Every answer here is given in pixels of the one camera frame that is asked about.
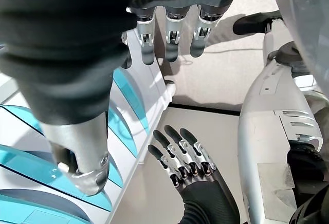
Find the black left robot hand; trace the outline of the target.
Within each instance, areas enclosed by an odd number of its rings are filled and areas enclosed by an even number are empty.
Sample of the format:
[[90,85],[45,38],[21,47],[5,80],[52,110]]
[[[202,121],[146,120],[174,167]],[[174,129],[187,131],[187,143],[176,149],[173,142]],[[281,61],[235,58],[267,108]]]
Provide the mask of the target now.
[[166,171],[184,203],[180,223],[240,223],[236,201],[206,148],[187,129],[164,126],[153,137],[166,150],[148,151]]

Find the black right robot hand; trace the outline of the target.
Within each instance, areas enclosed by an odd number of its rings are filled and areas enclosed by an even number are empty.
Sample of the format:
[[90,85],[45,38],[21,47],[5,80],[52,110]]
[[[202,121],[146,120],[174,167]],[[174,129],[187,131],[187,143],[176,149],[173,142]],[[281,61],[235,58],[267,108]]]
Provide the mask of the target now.
[[233,0],[1,0],[1,71],[14,78],[50,141],[60,170],[87,196],[108,178],[107,109],[113,72],[128,61],[122,34],[137,28],[153,46],[154,9],[166,9],[166,58],[174,61],[179,23],[193,5],[190,54],[203,53]]

